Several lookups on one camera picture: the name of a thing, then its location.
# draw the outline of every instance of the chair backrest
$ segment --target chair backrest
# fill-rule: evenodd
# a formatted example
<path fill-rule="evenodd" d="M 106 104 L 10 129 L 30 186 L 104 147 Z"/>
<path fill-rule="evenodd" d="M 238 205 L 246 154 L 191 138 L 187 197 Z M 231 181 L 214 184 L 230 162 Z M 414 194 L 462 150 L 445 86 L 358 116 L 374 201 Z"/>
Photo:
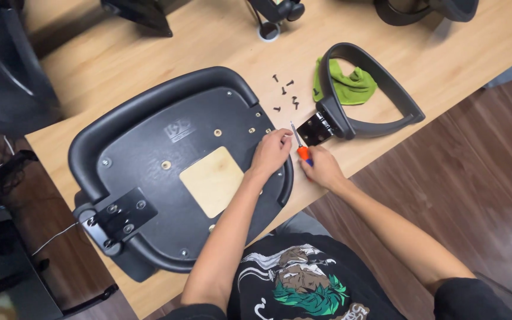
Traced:
<path fill-rule="evenodd" d="M 61 112 L 18 8 L 7 6 L 0 2 L 0 133 L 17 137 L 55 123 Z"/>

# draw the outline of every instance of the hand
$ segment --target hand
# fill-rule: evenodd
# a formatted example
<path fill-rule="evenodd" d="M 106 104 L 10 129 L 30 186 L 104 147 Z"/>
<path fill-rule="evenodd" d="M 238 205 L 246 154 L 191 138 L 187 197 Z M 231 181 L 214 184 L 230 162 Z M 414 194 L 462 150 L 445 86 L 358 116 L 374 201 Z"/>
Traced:
<path fill-rule="evenodd" d="M 311 146 L 307 152 L 313 160 L 313 167 L 301 159 L 299 165 L 308 178 L 330 191 L 348 182 L 339 168 L 337 160 L 327 149 L 322 146 Z"/>
<path fill-rule="evenodd" d="M 254 175 L 266 180 L 288 159 L 291 149 L 290 135 L 294 133 L 288 129 L 279 129 L 270 132 L 262 138 L 256 147 L 252 158 L 250 170 Z"/>

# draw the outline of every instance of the desk surface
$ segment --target desk surface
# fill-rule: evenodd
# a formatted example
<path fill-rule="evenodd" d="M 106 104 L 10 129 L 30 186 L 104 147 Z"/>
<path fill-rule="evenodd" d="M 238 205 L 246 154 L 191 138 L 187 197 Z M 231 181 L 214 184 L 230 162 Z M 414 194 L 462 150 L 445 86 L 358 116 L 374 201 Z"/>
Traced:
<path fill-rule="evenodd" d="M 78 7 L 87 3 L 76 1 Z M 257 38 L 256 24 L 243 1 L 192 1 L 168 16 L 175 37 L 140 37 L 132 22 L 112 18 L 69 41 L 41 63 L 63 104 L 67 120 L 27 139 L 68 205 L 79 186 L 68 169 L 75 135 L 105 112 L 166 80 L 214 65 L 238 72 L 252 87 L 276 127 L 308 119 L 315 110 L 312 76 L 317 57 L 333 44 L 352 42 L 375 57 L 426 114 L 422 123 L 372 140 L 324 143 L 350 177 L 447 111 L 512 65 L 512 1 L 482 0 L 469 23 L 439 23 L 437 15 L 406 27 L 383 23 L 365 2 L 308 1 L 303 17 L 284 25 L 272 43 Z M 44 25 L 43 18 L 31 18 Z M 294 80 L 288 95 L 280 84 Z M 299 97 L 295 111 L 291 97 Z M 281 112 L 274 111 L 282 106 Z M 380 91 L 362 106 L 345 107 L 358 120 L 387 122 L 401 117 Z M 297 159 L 295 147 L 292 159 Z M 295 167 L 294 189 L 269 231 L 325 193 Z M 139 284 L 101 255 L 139 318 L 181 292 L 187 275 L 165 271 Z"/>

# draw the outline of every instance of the green rag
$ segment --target green rag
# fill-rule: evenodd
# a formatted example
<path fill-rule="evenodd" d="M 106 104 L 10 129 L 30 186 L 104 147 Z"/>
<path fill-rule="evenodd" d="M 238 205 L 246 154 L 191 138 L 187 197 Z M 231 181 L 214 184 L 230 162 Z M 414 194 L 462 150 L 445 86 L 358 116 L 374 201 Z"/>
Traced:
<path fill-rule="evenodd" d="M 321 58 L 317 59 L 317 64 L 315 67 L 315 76 L 313 77 L 313 88 L 319 92 L 319 94 L 315 94 L 313 92 L 313 99 L 315 102 L 318 102 L 323 98 L 323 92 L 321 92 L 321 86 L 319 85 L 319 62 L 321 62 Z M 335 87 L 335 92 L 339 97 L 339 101 L 342 105 L 356 105 L 365 103 L 377 89 L 377 83 L 374 82 L 373 77 L 369 75 L 368 72 L 360 69 L 359 67 L 355 68 L 352 74 L 348 77 L 343 75 L 343 71 L 341 67 L 339 67 L 339 63 L 335 59 L 329 60 L 329 71 L 331 72 L 331 77 L 333 78 L 333 86 Z"/>

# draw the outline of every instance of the dark wood floor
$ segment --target dark wood floor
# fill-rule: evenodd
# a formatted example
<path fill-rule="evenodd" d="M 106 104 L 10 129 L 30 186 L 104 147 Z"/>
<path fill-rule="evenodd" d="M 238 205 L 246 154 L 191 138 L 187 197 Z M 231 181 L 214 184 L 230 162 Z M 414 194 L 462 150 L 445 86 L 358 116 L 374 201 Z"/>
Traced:
<path fill-rule="evenodd" d="M 375 199 L 435 237 L 467 266 L 512 291 L 512 82 L 478 91 L 352 177 Z M 72 223 L 52 182 L 32 164 L 14 191 L 20 230 L 35 249 Z M 365 224 L 328 193 L 306 211 L 359 254 L 396 307 L 410 319 L 433 318 L 432 297 L 381 245 Z M 81 230 L 68 231 L 41 251 L 46 279 L 68 308 L 112 283 Z M 156 319 L 176 304 L 148 317 Z M 73 320 L 136 317 L 121 293 Z"/>

